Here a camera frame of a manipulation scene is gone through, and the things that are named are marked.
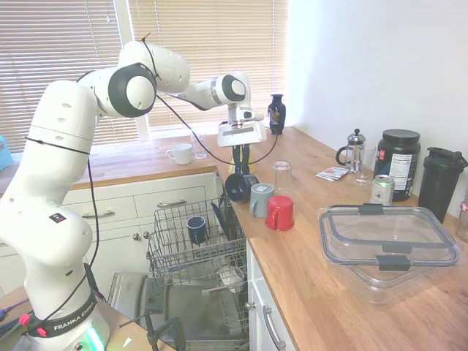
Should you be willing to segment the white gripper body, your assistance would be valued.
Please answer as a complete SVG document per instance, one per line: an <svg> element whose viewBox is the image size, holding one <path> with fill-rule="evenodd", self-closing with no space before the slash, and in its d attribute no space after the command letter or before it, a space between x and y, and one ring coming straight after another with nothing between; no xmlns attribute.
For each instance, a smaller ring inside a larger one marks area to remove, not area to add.
<svg viewBox="0 0 468 351"><path fill-rule="evenodd" d="M217 145L220 148L241 146L266 141L267 133L262 122L246 122L242 127L233 128L229 124L219 126Z"/></svg>

